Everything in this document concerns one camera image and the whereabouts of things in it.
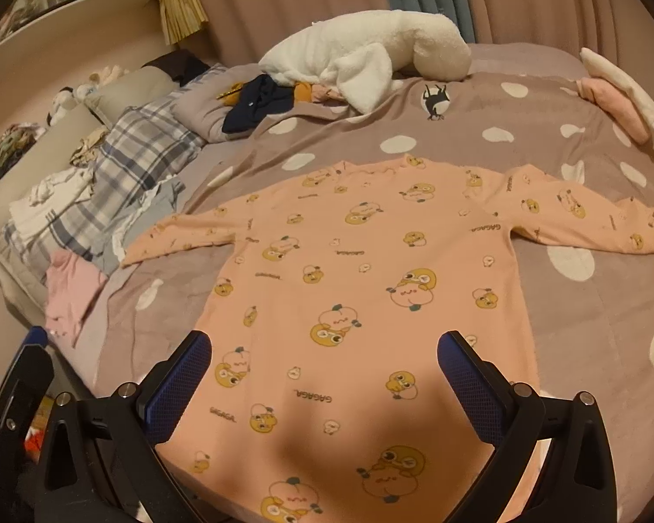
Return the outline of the straw tassel bundle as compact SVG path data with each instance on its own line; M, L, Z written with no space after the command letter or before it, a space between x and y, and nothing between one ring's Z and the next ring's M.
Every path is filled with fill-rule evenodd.
M209 21L201 0L158 0L165 43L178 44L202 30Z

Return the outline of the pink small garment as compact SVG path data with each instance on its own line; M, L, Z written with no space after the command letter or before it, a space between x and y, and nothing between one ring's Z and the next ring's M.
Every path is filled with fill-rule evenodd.
M74 347L106 281L107 276L93 263L71 250L55 250L46 274L46 330Z

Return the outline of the peach cartoon print shirt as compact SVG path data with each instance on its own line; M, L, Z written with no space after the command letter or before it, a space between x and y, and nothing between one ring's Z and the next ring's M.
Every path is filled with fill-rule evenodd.
M511 239L654 254L654 208L531 165L339 162L164 218L138 263L231 246L197 328L212 363L164 458L271 522L439 522L487 456L440 371L450 329L538 381Z

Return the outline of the plaid grey blanket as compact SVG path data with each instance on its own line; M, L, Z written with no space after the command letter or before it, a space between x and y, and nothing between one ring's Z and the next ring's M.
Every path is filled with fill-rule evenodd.
M105 229L128 205L167 177L177 175L198 153L204 140L178 122L172 105L181 90L143 106L130 106L109 130L93 164L93 195L50 218L35 240L24 242L16 225L3 228L5 241L38 281L50 254L65 248L87 261L99 256Z

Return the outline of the white plush toy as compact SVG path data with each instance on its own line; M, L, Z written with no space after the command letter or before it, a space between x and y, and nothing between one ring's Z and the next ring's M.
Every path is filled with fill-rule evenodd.
M437 82L456 82L470 65L468 44L445 15L385 10L318 21L259 60L275 83L320 84L360 113L382 104L393 90L393 73L403 68Z

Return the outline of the navy dark garment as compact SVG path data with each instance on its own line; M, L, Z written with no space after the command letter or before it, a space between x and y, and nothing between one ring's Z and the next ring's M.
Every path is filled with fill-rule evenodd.
M234 135L255 130L269 115L292 110L294 88L276 83L269 75L259 75L239 90L237 103L224 118L222 133Z

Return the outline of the beige pillow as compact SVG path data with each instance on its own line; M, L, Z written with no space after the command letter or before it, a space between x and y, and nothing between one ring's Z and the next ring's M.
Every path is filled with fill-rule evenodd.
M85 105L103 124L111 128L128 108L138 108L179 88L166 72L155 66L114 80L85 98Z

